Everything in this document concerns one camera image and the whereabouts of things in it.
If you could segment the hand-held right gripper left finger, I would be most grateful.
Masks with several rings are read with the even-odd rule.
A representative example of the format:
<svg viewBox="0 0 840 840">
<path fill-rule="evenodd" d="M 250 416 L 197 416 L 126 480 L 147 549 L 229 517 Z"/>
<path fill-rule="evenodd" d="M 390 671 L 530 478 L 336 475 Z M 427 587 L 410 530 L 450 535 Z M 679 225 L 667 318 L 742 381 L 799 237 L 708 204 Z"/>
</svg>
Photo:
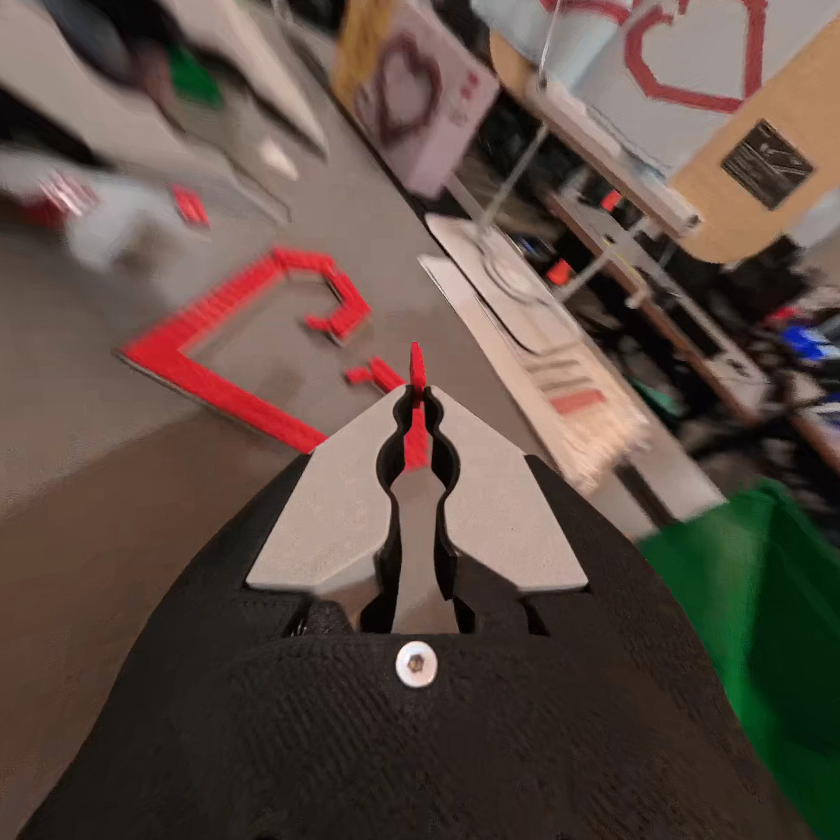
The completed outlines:
<svg viewBox="0 0 840 840">
<path fill-rule="evenodd" d="M 392 631 L 403 560 L 392 485 L 406 467 L 413 396 L 396 388 L 311 452 L 248 588 L 336 602 L 362 632 Z"/>
</svg>

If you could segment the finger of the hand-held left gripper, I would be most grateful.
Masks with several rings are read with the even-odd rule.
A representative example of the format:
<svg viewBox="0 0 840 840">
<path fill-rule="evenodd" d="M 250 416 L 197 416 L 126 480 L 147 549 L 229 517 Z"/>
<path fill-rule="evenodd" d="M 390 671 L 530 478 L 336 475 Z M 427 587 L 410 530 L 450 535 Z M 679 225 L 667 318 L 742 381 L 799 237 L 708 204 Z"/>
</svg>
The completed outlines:
<svg viewBox="0 0 840 840">
<path fill-rule="evenodd" d="M 104 272 L 126 259 L 153 265 L 209 238 L 211 225 L 184 225 L 170 185 L 105 174 L 85 175 L 72 185 L 66 247 L 91 270 Z"/>
</svg>

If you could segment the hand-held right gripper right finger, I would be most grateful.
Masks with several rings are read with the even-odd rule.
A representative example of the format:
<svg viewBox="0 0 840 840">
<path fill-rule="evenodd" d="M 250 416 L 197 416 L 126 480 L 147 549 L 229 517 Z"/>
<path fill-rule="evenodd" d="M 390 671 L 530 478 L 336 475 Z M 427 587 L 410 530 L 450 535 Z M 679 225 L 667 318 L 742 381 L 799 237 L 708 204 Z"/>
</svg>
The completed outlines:
<svg viewBox="0 0 840 840">
<path fill-rule="evenodd" d="M 526 454 L 435 386 L 424 392 L 431 468 L 444 491 L 435 519 L 434 565 L 444 598 L 471 560 L 521 595 L 581 592 L 587 576 Z"/>
</svg>

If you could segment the red lego brick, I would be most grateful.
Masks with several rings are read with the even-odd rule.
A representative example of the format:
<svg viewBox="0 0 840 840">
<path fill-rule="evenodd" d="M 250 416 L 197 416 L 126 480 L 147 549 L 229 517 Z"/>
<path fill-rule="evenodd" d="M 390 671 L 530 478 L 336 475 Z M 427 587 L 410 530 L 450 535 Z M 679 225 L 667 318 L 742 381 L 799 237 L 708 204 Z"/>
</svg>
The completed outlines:
<svg viewBox="0 0 840 840">
<path fill-rule="evenodd" d="M 205 206 L 193 190 L 182 185 L 171 184 L 170 193 L 175 210 L 185 226 L 195 230 L 210 228 Z"/>
</svg>

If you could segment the red lego plate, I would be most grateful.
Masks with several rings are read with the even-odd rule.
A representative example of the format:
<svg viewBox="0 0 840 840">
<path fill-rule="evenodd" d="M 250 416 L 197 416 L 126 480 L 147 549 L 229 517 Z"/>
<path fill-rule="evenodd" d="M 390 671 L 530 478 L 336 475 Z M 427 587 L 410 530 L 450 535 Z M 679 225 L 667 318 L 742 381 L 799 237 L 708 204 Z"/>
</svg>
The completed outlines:
<svg viewBox="0 0 840 840">
<path fill-rule="evenodd" d="M 412 342 L 409 360 L 409 385 L 411 386 L 411 426 L 404 435 L 404 472 L 412 473 L 429 464 L 429 442 L 425 416 L 425 389 L 427 386 L 424 355 L 417 342 Z"/>
</svg>

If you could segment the white and yellow lego box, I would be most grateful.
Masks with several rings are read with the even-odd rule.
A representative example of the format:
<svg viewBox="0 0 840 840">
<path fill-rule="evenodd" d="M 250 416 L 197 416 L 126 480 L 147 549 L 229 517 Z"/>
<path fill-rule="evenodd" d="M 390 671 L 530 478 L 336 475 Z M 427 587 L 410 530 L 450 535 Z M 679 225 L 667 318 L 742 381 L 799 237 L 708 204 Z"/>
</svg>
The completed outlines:
<svg viewBox="0 0 840 840">
<path fill-rule="evenodd" d="M 497 99 L 495 74 L 431 2 L 350 1 L 330 87 L 409 193 L 438 198 Z"/>
</svg>

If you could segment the open lego instruction booklet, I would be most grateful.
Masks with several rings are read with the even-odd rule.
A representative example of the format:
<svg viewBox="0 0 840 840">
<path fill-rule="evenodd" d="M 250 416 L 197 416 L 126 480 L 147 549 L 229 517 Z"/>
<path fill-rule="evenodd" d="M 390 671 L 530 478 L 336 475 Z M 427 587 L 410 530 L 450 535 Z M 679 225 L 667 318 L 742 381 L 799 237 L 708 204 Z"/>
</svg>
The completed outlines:
<svg viewBox="0 0 840 840">
<path fill-rule="evenodd" d="M 576 100 L 663 177 L 688 162 L 749 95 L 761 2 L 471 2 L 538 70 L 554 102 Z"/>
</svg>

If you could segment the white printed paper sheet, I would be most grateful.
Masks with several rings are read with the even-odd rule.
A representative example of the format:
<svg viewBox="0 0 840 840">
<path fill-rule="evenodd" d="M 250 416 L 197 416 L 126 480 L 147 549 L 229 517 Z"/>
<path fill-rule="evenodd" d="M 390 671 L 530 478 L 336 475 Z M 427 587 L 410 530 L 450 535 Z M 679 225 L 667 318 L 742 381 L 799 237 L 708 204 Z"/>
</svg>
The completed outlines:
<svg viewBox="0 0 840 840">
<path fill-rule="evenodd" d="M 450 259 L 418 258 L 478 344 L 561 475 L 594 494 L 625 457 L 645 448 L 649 421 L 579 338 L 537 355 L 517 345 Z"/>
</svg>

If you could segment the long wooden background table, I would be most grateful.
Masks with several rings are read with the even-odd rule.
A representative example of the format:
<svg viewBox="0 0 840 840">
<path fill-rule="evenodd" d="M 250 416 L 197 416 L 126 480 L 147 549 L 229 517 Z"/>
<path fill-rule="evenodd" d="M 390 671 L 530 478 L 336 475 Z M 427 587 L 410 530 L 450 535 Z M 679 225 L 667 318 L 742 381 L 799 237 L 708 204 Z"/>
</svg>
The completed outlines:
<svg viewBox="0 0 840 840">
<path fill-rule="evenodd" d="M 574 189 L 543 193 L 548 210 L 591 251 L 597 271 L 624 289 L 638 310 L 681 354 L 740 423 L 756 427 L 770 380 L 704 310 L 646 254 L 605 209 L 588 206 Z"/>
</svg>

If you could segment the green plastic bin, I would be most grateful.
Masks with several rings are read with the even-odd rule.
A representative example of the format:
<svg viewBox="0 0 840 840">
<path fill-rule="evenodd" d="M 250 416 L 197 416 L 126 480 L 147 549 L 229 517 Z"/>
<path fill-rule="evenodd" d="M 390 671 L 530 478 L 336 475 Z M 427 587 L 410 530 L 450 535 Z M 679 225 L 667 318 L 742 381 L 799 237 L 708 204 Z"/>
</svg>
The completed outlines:
<svg viewBox="0 0 840 840">
<path fill-rule="evenodd" d="M 770 479 L 637 547 L 777 785 L 818 838 L 839 838 L 838 551 Z"/>
</svg>

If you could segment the blue storage bin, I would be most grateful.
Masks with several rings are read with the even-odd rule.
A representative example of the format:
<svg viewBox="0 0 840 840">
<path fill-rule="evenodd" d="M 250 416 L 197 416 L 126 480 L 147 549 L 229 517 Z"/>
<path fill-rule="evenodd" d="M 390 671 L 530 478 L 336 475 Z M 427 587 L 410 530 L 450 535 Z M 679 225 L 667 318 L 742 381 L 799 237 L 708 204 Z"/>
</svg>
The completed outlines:
<svg viewBox="0 0 840 840">
<path fill-rule="evenodd" d="M 781 332 L 780 340 L 799 361 L 814 364 L 839 362 L 838 347 L 814 327 L 787 327 Z"/>
</svg>

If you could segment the red lego heart frame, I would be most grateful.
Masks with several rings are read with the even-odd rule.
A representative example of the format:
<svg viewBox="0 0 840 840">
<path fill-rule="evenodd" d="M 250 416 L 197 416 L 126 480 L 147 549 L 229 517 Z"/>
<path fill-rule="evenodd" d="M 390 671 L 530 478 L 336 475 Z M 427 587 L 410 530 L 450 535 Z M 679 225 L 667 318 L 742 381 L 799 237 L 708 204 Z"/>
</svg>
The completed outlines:
<svg viewBox="0 0 840 840">
<path fill-rule="evenodd" d="M 304 318 L 306 329 L 340 343 L 370 317 L 371 307 L 333 257 L 318 251 L 274 247 L 124 344 L 117 355 L 163 385 L 298 453 L 309 454 L 327 439 L 326 434 L 211 371 L 188 353 L 296 272 L 322 280 L 337 300 L 330 313 Z"/>
</svg>

